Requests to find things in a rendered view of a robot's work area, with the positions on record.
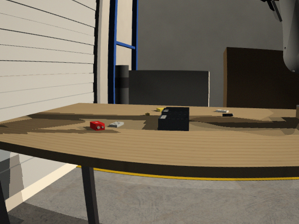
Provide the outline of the dark grey rack of labelled bins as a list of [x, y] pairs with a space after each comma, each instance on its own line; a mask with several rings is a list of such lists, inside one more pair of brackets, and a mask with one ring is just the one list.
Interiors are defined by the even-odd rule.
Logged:
[[189, 107], [166, 107], [158, 118], [159, 131], [189, 131]]

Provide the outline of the red nine-volt battery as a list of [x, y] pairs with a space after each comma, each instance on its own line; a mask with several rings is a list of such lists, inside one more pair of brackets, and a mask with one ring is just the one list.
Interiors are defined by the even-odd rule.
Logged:
[[105, 124], [100, 121], [91, 121], [90, 128], [96, 131], [105, 130]]

